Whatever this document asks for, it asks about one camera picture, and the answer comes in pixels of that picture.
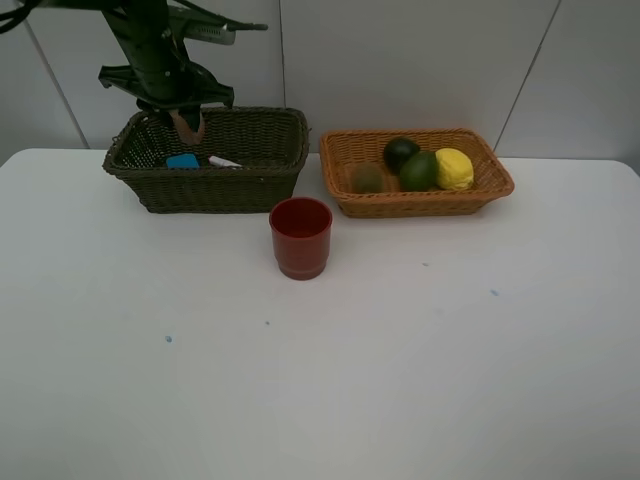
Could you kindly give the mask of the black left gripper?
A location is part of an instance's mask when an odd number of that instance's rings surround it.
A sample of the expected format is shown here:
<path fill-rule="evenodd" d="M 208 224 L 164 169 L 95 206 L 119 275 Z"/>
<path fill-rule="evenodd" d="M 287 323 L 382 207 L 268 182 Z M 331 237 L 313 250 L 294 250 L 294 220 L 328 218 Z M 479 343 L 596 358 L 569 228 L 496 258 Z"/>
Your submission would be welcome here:
<path fill-rule="evenodd" d="M 177 110 L 185 110 L 194 134 L 202 124 L 200 106 L 233 105 L 234 90 L 193 62 L 184 44 L 190 38 L 230 45 L 233 20 L 190 1 L 175 6 L 166 1 L 121 1 L 102 15 L 128 61 L 126 66 L 101 68 L 104 87 L 117 87 L 144 108 L 158 110 L 159 120 L 172 130 L 177 129 Z"/>

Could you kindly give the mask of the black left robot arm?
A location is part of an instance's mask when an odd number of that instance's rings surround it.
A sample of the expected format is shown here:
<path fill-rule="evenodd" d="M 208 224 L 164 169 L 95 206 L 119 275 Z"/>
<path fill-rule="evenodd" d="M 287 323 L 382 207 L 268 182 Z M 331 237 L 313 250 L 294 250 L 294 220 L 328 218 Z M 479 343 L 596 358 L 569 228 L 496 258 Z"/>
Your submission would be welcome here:
<path fill-rule="evenodd" d="M 127 63 L 103 66 L 100 83 L 131 95 L 141 110 L 168 114 L 178 129 L 199 134 L 203 105 L 233 105 L 233 88 L 188 55 L 184 37 L 194 16 L 168 2 L 42 1 L 39 6 L 101 12 Z"/>

